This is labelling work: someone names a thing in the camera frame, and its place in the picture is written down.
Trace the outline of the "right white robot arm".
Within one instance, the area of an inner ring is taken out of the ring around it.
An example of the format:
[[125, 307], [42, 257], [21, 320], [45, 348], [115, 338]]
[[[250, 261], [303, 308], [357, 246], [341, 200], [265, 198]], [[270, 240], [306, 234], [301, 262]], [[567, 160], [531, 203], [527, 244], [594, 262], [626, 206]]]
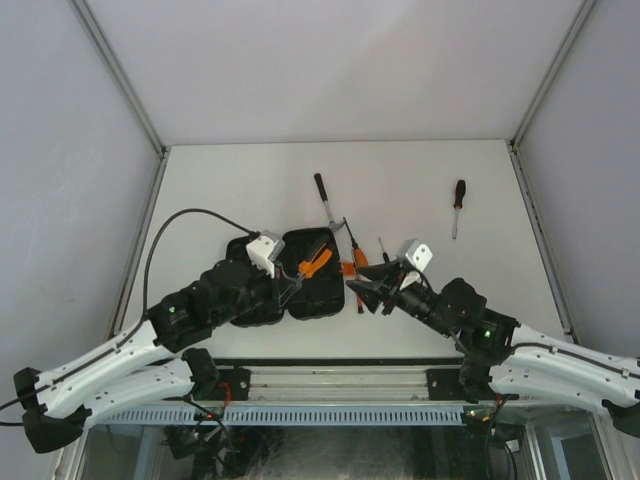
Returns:
[[458, 382], [471, 402], [491, 393], [576, 407], [639, 434], [639, 361], [544, 334], [487, 306], [462, 278], [435, 291], [408, 262], [364, 267], [347, 281], [370, 312], [401, 310], [451, 339], [462, 355]]

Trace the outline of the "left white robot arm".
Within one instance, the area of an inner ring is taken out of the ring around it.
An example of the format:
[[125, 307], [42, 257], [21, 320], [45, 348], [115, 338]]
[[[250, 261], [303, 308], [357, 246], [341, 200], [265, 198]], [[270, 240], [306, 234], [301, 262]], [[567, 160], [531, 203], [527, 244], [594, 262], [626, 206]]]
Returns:
[[101, 420], [138, 405], [211, 398], [220, 374], [199, 342], [261, 308], [281, 311], [302, 281], [281, 269], [269, 274], [223, 260], [85, 355], [48, 371], [20, 370], [14, 385], [31, 447], [38, 454], [61, 449]]

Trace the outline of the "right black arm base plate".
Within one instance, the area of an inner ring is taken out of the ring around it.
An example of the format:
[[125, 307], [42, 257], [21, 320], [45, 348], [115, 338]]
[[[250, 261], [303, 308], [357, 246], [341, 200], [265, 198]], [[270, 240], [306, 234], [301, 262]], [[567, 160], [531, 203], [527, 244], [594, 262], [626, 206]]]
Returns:
[[426, 385], [432, 401], [467, 401], [468, 395], [459, 381], [460, 370], [432, 368], [426, 371]]

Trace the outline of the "orange handled needle-nose pliers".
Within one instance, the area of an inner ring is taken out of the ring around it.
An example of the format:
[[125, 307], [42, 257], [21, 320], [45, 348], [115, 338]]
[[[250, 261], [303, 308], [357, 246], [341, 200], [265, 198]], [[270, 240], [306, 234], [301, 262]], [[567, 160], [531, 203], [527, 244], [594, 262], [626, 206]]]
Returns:
[[327, 243], [314, 247], [311, 253], [298, 264], [298, 270], [303, 274], [303, 282], [311, 279], [331, 259], [333, 251]]

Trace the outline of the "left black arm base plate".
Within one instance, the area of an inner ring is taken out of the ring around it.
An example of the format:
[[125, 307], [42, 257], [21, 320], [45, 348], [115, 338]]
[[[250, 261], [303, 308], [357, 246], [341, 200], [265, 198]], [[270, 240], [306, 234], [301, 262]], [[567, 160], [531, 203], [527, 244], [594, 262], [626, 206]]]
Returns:
[[196, 389], [192, 396], [196, 401], [246, 401], [251, 386], [251, 371], [246, 368], [223, 368], [214, 386]]

